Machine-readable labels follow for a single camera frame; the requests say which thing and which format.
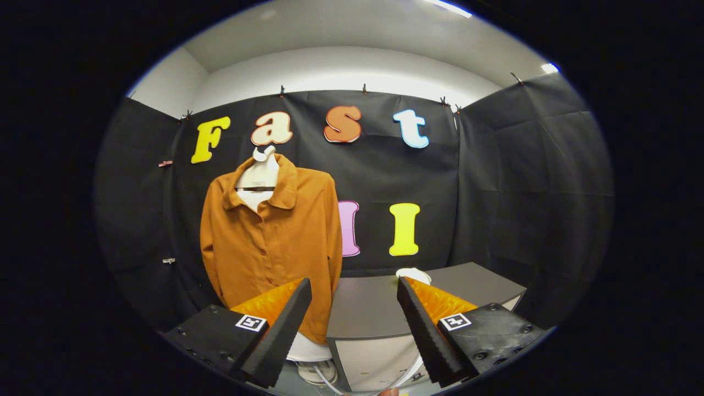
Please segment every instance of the table top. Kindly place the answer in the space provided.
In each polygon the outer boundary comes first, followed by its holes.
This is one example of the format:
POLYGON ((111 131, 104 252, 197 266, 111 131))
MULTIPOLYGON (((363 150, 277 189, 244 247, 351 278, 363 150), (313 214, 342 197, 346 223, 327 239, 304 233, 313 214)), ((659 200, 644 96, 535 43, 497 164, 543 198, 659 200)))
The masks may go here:
MULTIPOLYGON (((476 264, 425 271, 431 286, 478 307, 504 304, 526 288, 476 264)), ((360 340, 409 335, 410 329, 396 299, 395 275, 340 278, 332 301, 327 338, 360 340)))

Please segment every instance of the white cable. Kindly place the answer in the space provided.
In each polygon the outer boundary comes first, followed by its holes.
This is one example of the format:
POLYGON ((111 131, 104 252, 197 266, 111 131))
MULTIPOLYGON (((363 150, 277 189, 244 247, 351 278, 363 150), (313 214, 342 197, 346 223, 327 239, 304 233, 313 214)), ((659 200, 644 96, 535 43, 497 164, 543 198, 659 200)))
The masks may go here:
MULTIPOLYGON (((362 393, 352 392, 352 393, 349 393, 348 395, 352 395, 352 396, 377 396, 379 393, 384 392, 387 389, 397 388, 400 384, 406 382, 409 378, 411 378, 413 376, 413 374, 416 371, 418 371, 418 369, 420 368, 420 366, 422 364, 423 364, 423 359, 421 359, 420 353, 419 353, 418 355, 416 355, 415 360, 410 365, 408 370, 406 370, 406 373, 403 374, 399 379, 397 379, 393 384, 387 386, 384 389, 376 390, 376 391, 374 391, 374 393, 362 394, 362 393)), ((313 368, 315 369, 315 372, 318 373, 318 376, 320 377, 320 379, 322 379, 322 382, 324 382, 328 388, 330 388, 333 392, 335 392, 336 394, 338 394, 340 396, 344 395, 344 393, 337 390, 334 386, 332 386, 332 384, 327 379, 325 379, 323 374, 320 372, 320 369, 318 368, 317 364, 313 364, 313 368)))
POLYGON ((415 361, 413 361, 413 364, 411 364, 410 368, 406 371, 406 374, 404 374, 401 378, 399 378, 395 383, 393 383, 389 388, 396 388, 400 386, 402 383, 406 382, 409 378, 411 378, 418 369, 420 369, 421 365, 423 365, 423 359, 420 357, 420 353, 416 355, 415 361))

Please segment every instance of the orange letter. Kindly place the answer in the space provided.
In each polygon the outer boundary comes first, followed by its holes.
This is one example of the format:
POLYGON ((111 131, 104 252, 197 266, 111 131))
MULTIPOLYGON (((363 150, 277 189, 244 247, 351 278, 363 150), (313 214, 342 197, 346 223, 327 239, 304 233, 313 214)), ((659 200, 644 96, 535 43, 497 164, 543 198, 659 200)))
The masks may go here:
POLYGON ((362 118, 362 112, 357 106, 336 106, 327 112, 325 120, 325 139, 331 143, 352 143, 362 133, 362 127, 356 120, 362 118))
POLYGON ((271 142, 276 144, 286 143, 294 135, 289 130, 291 127, 291 117, 283 111, 274 111, 265 114, 255 122, 259 127, 252 132, 252 143, 256 146, 264 146, 271 142))

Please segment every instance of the ceiling light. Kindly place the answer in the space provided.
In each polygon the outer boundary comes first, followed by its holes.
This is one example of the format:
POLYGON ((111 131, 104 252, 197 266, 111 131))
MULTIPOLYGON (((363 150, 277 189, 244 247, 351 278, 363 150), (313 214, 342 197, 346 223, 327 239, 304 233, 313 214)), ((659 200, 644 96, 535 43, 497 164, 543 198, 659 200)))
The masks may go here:
POLYGON ((264 13, 259 16, 261 20, 269 20, 271 18, 274 18, 276 16, 276 11, 274 10, 266 10, 264 13))
POLYGON ((542 65, 541 67, 543 68, 545 73, 557 73, 558 72, 558 68, 556 68, 555 65, 553 65, 552 63, 546 63, 546 64, 542 65))
POLYGON ((461 16, 463 16, 465 18, 469 18, 470 16, 472 16, 472 14, 468 13, 467 11, 465 11, 459 7, 453 6, 452 4, 447 4, 444 1, 440 1, 440 0, 423 0, 423 1, 427 1, 428 3, 435 4, 436 6, 440 6, 442 8, 445 8, 446 10, 450 10, 454 13, 460 14, 461 16))

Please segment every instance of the white wall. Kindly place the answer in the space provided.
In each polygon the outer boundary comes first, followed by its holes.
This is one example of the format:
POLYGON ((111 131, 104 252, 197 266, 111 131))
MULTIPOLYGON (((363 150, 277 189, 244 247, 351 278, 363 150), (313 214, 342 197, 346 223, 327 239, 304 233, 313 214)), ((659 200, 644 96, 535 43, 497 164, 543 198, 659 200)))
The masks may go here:
POLYGON ((285 92, 362 90, 446 101, 460 107, 501 89, 461 68, 406 52, 364 47, 316 47, 249 59, 211 73, 192 102, 194 113, 285 92))
POLYGON ((132 99, 180 118, 193 109, 193 100, 208 77, 208 72, 191 54, 179 47, 157 63, 127 93, 132 99))

